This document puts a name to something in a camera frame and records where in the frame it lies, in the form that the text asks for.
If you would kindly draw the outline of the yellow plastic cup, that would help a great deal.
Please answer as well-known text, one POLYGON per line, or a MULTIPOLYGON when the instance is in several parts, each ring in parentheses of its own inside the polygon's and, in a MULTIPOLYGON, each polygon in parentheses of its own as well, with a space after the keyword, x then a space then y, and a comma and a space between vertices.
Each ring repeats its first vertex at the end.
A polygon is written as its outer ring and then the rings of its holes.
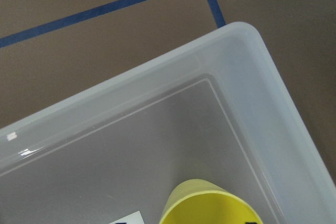
POLYGON ((263 223, 244 200, 203 179, 177 185, 165 204, 160 223, 263 223))

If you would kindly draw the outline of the clear plastic storage box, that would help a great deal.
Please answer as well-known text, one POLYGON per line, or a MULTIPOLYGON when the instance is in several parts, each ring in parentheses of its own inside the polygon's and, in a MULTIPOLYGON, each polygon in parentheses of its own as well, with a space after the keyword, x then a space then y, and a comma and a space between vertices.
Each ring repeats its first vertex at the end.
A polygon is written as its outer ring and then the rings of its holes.
POLYGON ((264 223, 335 223, 335 185, 258 30, 234 22, 1 129, 1 223, 158 223, 200 178, 264 223))

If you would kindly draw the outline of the white box label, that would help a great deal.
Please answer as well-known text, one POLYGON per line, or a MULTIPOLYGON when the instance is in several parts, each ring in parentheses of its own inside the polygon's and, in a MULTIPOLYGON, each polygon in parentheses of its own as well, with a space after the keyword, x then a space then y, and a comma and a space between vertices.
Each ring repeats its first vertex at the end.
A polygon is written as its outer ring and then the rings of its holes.
POLYGON ((144 221, 140 211, 136 211, 125 217, 115 220, 110 224, 144 224, 144 221))

